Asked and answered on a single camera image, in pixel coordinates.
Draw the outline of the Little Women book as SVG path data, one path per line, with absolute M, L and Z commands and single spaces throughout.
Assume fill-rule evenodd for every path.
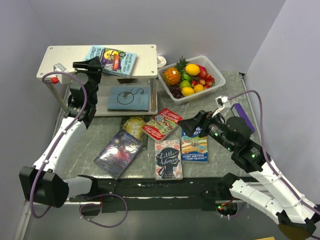
M 155 180 L 182 180 L 181 146 L 178 139 L 155 142 Z

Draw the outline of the light blue 143-Storey Treehouse book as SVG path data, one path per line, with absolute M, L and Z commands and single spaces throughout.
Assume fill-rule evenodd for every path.
M 84 60 L 99 58 L 102 72 L 114 76 L 129 78 L 134 68 L 137 54 L 100 45 L 92 45 Z

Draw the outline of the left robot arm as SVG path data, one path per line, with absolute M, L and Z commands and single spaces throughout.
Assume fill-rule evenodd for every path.
M 98 57 L 73 62 L 72 66 L 75 73 L 60 72 L 60 75 L 72 79 L 67 110 L 60 128 L 43 155 L 31 167 L 23 167 L 19 173 L 24 197 L 30 204 L 60 208 L 69 198 L 82 195 L 86 200 L 93 201 L 99 195 L 95 177 L 60 177 L 73 146 L 95 116 L 103 70 Z

